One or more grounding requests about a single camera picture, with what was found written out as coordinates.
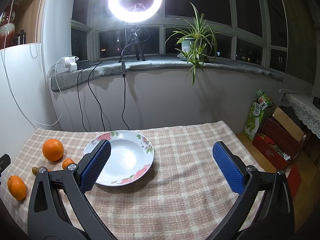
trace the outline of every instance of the plant pot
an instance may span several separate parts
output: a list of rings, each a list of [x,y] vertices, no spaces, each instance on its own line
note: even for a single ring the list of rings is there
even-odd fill
[[[191,46],[193,46],[193,44],[195,44],[196,39],[193,38],[186,38],[181,42],[181,50],[185,51],[185,52],[190,52],[191,50]],[[203,54],[207,54],[208,51],[208,46],[206,46],[203,50]],[[183,56],[182,53],[178,54],[178,56],[182,61],[187,61],[187,59]],[[208,58],[206,56],[204,57],[204,62],[209,62]]]

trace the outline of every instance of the wooden floor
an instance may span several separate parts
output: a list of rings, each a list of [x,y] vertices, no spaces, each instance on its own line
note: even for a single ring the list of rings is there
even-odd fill
[[[266,172],[276,171],[271,163],[252,145],[252,141],[247,136],[241,133],[237,137]],[[317,157],[308,157],[304,152],[300,152],[293,160],[301,176],[301,184],[293,200],[295,230],[298,230],[306,221],[320,199],[320,166],[318,165],[317,168],[314,165],[314,158]]]

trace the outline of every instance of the white plate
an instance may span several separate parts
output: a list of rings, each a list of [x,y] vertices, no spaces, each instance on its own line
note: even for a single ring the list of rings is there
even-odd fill
[[[85,147],[83,155],[93,151],[100,140],[111,143],[111,155],[96,183],[104,186],[123,186],[141,178],[153,162],[153,146],[142,134],[118,130],[104,133]]]

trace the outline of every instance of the windowsill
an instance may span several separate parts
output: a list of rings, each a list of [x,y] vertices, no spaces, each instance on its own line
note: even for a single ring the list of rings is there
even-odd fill
[[[180,69],[190,68],[191,63],[187,65],[187,62],[181,61],[175,55],[156,55],[146,56],[146,61],[137,61],[136,57],[125,57],[125,69],[128,71],[149,71],[156,69]],[[99,77],[108,77],[121,75],[121,63],[118,63],[118,59],[104,60],[95,70],[93,75],[91,74],[90,80]],[[93,67],[85,69],[79,76],[79,85],[84,84],[88,80],[88,76]],[[279,73],[271,69],[263,68],[262,66],[242,62],[232,61],[222,58],[217,58],[215,63],[205,63],[204,68],[211,69],[225,69],[239,72],[251,72],[254,74],[269,75],[279,81],[283,81],[284,73]],[[57,74],[57,81],[61,91],[67,90],[77,86],[77,78],[80,70],[74,72],[63,72]],[[51,90],[53,92],[59,92],[55,78],[51,79]]]

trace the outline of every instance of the checkered tablecloth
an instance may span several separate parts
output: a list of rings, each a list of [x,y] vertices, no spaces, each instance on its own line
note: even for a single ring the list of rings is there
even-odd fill
[[[246,165],[262,168],[231,129],[223,122],[202,125],[138,130],[154,146],[150,170],[136,182],[122,187],[95,185],[86,196],[118,239],[205,239],[222,221],[238,197],[233,193],[212,158],[212,146],[223,141]],[[62,132],[38,129],[9,166],[0,197],[17,224],[27,231],[28,205],[35,176],[32,166],[60,170],[66,158],[79,162],[85,146],[100,132]],[[59,139],[65,148],[63,159],[49,163],[42,145]],[[20,176],[28,187],[23,202],[15,200],[6,187],[8,176]],[[66,196],[63,202],[73,225],[81,228]],[[250,225],[258,208],[257,197],[243,227]]]

